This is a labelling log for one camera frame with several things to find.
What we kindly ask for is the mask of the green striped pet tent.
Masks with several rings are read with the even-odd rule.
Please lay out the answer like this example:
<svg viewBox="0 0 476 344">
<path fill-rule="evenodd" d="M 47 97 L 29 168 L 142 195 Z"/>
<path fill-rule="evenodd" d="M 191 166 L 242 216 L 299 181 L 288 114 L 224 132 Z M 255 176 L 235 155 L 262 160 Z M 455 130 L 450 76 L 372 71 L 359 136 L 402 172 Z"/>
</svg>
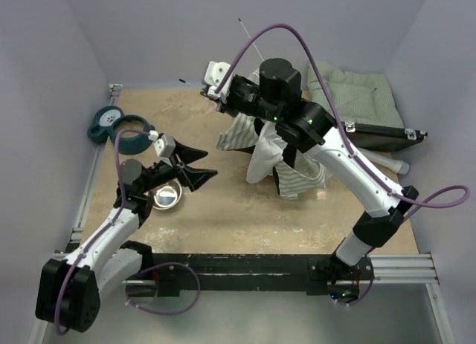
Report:
<svg viewBox="0 0 476 344">
<path fill-rule="evenodd" d="M 272 177 L 282 198 L 296 200 L 302 193 L 325 187 L 325 167 L 285 142 L 272 122 L 238 114 L 219 135 L 216 147 L 251 154 L 246 182 L 256 184 Z"/>
</svg>

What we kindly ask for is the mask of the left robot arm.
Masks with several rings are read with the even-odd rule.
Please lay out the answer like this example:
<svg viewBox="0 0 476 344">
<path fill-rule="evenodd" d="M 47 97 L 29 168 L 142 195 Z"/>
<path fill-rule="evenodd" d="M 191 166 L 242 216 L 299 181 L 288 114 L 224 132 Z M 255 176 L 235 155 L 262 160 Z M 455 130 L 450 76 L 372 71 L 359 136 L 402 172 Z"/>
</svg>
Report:
<svg viewBox="0 0 476 344">
<path fill-rule="evenodd" d="M 110 290 L 129 276 L 145 279 L 152 274 L 151 252 L 141 245 L 125 247 L 152 211 L 152 191 L 173 180 L 195 191 L 217 174 L 191 167 L 208 156 L 204 150 L 165 134 L 153 146 L 159 160 L 151 166 L 136 159 L 116 163 L 117 197 L 105 221 L 64 259 L 49 259 L 42 268 L 35 316 L 54 324 L 59 335 L 87 331 Z"/>
</svg>

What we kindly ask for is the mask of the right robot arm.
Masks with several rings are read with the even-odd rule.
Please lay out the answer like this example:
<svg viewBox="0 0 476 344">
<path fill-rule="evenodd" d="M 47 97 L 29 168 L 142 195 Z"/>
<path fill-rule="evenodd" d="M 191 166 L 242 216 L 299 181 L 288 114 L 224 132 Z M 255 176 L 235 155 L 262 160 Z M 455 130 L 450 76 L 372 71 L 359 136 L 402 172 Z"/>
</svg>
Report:
<svg viewBox="0 0 476 344">
<path fill-rule="evenodd" d="M 362 216 L 332 255 L 333 274 L 349 279 L 359 260 L 399 229 L 418 191 L 387 178 L 349 141 L 335 117 L 305 100 L 300 72 L 287 60 L 267 59 L 250 77 L 232 74 L 224 62 L 215 70 L 207 95 L 233 118 L 217 147 L 251 150 L 248 183 L 274 176 L 280 195 L 296 197 L 317 187 L 329 170 L 363 205 Z"/>
</svg>

